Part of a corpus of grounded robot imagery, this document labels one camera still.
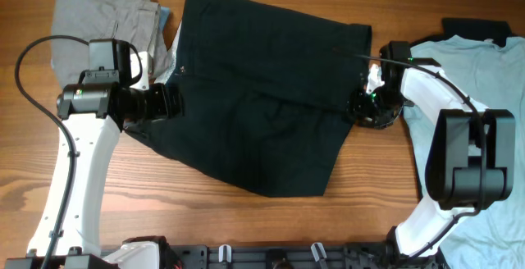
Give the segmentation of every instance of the folded clothing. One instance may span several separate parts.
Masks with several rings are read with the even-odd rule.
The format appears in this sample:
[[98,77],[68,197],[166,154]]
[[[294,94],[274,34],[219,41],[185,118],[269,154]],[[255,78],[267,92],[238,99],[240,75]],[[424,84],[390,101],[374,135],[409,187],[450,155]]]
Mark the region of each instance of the folded clothing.
[[[509,37],[500,46],[453,36],[412,47],[413,57],[432,57],[470,97],[494,109],[508,109],[516,121],[514,186],[510,196],[468,218],[441,244],[452,268],[525,267],[525,39]],[[406,107],[423,194],[425,165],[435,126],[418,107]]]
[[[52,34],[85,40],[120,39],[147,51],[153,59],[150,77],[163,73],[170,64],[162,31],[158,28],[161,8],[149,0],[56,0]],[[61,87],[76,83],[89,66],[89,55],[78,43],[52,42],[52,66]]]
[[165,157],[257,194],[323,195],[353,121],[372,29],[247,0],[186,0],[167,85],[185,114],[128,133]]

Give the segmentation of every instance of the wooden table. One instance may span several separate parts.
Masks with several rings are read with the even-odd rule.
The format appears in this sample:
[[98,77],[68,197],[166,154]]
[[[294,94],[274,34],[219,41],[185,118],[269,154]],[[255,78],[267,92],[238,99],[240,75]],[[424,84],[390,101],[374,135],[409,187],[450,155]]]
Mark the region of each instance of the wooden table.
[[[157,0],[173,12],[171,43],[184,0]],[[444,16],[508,21],[525,32],[525,0],[254,0],[334,21],[369,24],[372,53],[390,40],[441,31]],[[0,0],[0,264],[22,257],[39,222],[57,156],[57,128],[18,93],[13,67],[21,50],[50,34],[54,0]],[[55,112],[60,93],[43,44],[21,69],[26,89]],[[354,127],[324,197],[263,198],[156,155],[121,135],[107,173],[101,243],[139,235],[171,244],[342,244],[384,239],[417,204],[408,129]]]

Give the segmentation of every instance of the black cable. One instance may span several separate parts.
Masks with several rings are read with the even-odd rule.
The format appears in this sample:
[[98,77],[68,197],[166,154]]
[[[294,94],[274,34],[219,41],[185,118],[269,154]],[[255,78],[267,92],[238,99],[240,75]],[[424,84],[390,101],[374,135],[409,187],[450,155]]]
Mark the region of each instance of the black cable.
[[139,80],[142,78],[142,61],[140,60],[139,52],[137,52],[137,48],[131,43],[130,43],[130,48],[133,50],[133,52],[135,52],[135,55],[137,55],[137,59],[139,60],[139,67],[140,67],[139,74],[136,77],[131,79],[130,85],[133,85],[133,84],[138,83]]
[[62,201],[60,202],[60,207],[58,209],[57,214],[57,220],[55,221],[55,226],[52,230],[52,236],[51,240],[49,241],[49,247],[48,251],[45,254],[45,257],[43,258],[41,269],[45,269],[48,266],[49,260],[53,254],[53,250],[55,249],[55,246],[57,245],[58,236],[60,235],[60,229],[62,228],[62,223],[64,220],[64,214],[66,212],[66,206],[67,201],[70,197],[71,192],[71,186],[73,183],[73,177],[75,175],[75,163],[76,163],[76,147],[75,147],[75,141],[73,140],[73,137],[71,136],[71,133],[67,128],[64,126],[64,124],[56,117],[54,116],[48,109],[46,109],[44,106],[42,106],[40,103],[38,103],[36,100],[34,100],[29,94],[24,90],[22,87],[22,83],[20,82],[20,66],[22,63],[22,59],[24,59],[24,56],[26,53],[35,45],[51,40],[51,39],[69,39],[69,40],[75,40],[76,42],[83,43],[85,45],[89,45],[89,43],[83,39],[79,39],[73,36],[69,35],[52,35],[47,36],[41,39],[38,39],[31,43],[30,45],[25,48],[25,50],[20,54],[18,57],[18,60],[16,60],[15,65],[15,82],[16,87],[20,91],[20,93],[35,107],[37,107],[43,114],[47,115],[62,131],[64,136],[67,140],[67,145],[69,147],[69,171],[67,173],[67,181],[66,181],[66,187],[64,188],[64,194],[62,195]]
[[79,81],[77,82],[77,84],[82,84],[82,82],[84,81],[84,78],[85,78],[85,73],[88,72],[89,70],[86,69],[82,72],[80,72],[80,75],[79,75]]
[[485,193],[483,192],[485,189],[485,178],[486,178],[486,135],[485,130],[483,127],[483,122],[481,117],[479,116],[479,112],[474,107],[474,105],[470,102],[470,97],[465,96],[454,84],[452,84],[450,81],[448,81],[446,78],[442,77],[439,73],[435,73],[434,71],[430,71],[426,68],[413,65],[406,62],[391,60],[391,59],[384,59],[381,57],[372,57],[372,56],[366,56],[366,55],[358,55],[353,53],[347,53],[342,52],[338,48],[334,48],[334,52],[339,53],[340,55],[347,56],[347,57],[358,57],[362,59],[367,60],[376,60],[379,62],[388,62],[396,65],[401,65],[405,67],[410,67],[417,69],[419,71],[425,72],[428,75],[432,75],[436,77],[438,80],[442,81],[443,83],[447,84],[458,96],[463,100],[463,102],[472,110],[472,117],[476,120],[477,123],[477,129],[479,131],[479,143],[480,143],[480,149],[482,151],[482,163],[480,165],[480,178],[479,178],[479,195],[478,195],[478,203],[476,207],[474,208],[474,212],[461,212],[455,216],[452,217],[452,221],[444,228],[444,230],[437,236],[435,239],[433,239],[431,242],[429,242],[426,246],[418,250],[415,254],[412,256],[405,258],[403,260],[400,260],[397,264],[395,264],[396,267],[402,266],[406,264],[408,261],[415,259],[421,254],[425,253],[428,249],[432,249],[434,245],[436,245],[437,242],[439,242],[449,231],[452,229],[452,227],[458,223],[459,219],[461,217],[474,217],[483,209],[483,206],[485,205]]

